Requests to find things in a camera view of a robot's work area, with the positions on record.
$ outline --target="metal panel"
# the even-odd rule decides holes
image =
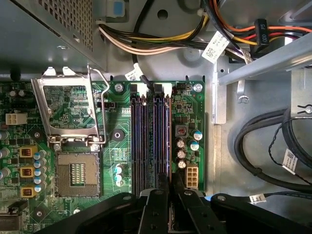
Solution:
[[[311,117],[312,114],[312,71],[292,71],[291,117]]]
[[[226,85],[268,72],[291,68],[312,61],[312,33],[309,33],[228,75],[220,78],[219,84]]]
[[[68,25],[64,27],[37,1],[20,2],[28,8],[17,6],[10,0],[0,1],[0,28],[3,32],[0,71],[8,72],[13,66],[21,68],[22,73],[42,73],[48,66],[69,66],[77,72],[86,72],[87,64],[102,70],[106,68],[105,44],[96,31],[92,34],[97,51],[91,52],[79,33],[75,35],[80,43],[73,39],[73,31],[68,31]]]

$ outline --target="white label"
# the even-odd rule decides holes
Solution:
[[[260,202],[266,202],[267,200],[265,199],[264,194],[257,194],[257,195],[253,195],[250,196],[250,202],[254,205]]]
[[[248,63],[251,63],[253,61],[253,58],[252,56],[250,55],[250,53],[247,51],[247,50],[244,50],[244,49],[240,49],[240,51],[243,53],[244,55],[244,60],[245,60],[245,63],[248,64]]]
[[[296,173],[294,171],[296,169],[297,161],[298,158],[289,149],[287,149],[285,152],[282,167],[285,168],[290,173],[292,173],[293,175],[295,175]]]
[[[138,63],[135,63],[133,65],[133,67],[134,67],[134,70],[132,70],[131,72],[125,74],[125,77],[129,81],[140,81],[140,76],[143,75],[143,72],[141,71]]]
[[[209,62],[215,63],[229,43],[230,42],[217,31],[201,56]]]

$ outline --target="motherboard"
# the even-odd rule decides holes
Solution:
[[[139,196],[159,173],[203,191],[204,83],[153,86],[110,81],[103,93],[92,82],[94,113],[85,86],[45,86],[44,119],[31,82],[0,83],[0,233],[35,233],[116,194]],[[58,144],[50,132],[95,127],[103,144],[76,135]]]

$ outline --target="metal lever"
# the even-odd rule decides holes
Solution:
[[[249,102],[249,97],[245,95],[245,80],[241,79],[237,84],[237,100],[238,103],[247,104]]]
[[[103,90],[103,92],[101,93],[101,102],[102,102],[102,115],[103,115],[103,131],[104,131],[104,141],[102,142],[97,142],[98,144],[105,144],[106,143],[106,130],[105,130],[105,108],[104,108],[104,94],[109,90],[110,85],[107,81],[107,79],[103,76],[102,72],[100,72],[98,69],[92,68],[89,65],[87,66],[88,68],[88,77],[91,80],[91,70],[95,71],[99,74],[99,76],[103,79],[106,88]]]

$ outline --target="red wire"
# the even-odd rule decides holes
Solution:
[[[282,35],[283,33],[270,33],[269,34],[269,37],[272,37],[272,36],[279,36],[279,35]],[[243,38],[244,40],[249,40],[249,39],[252,39],[252,38],[255,38],[256,37],[256,34],[253,34],[251,36],[248,36],[248,37],[245,37]]]

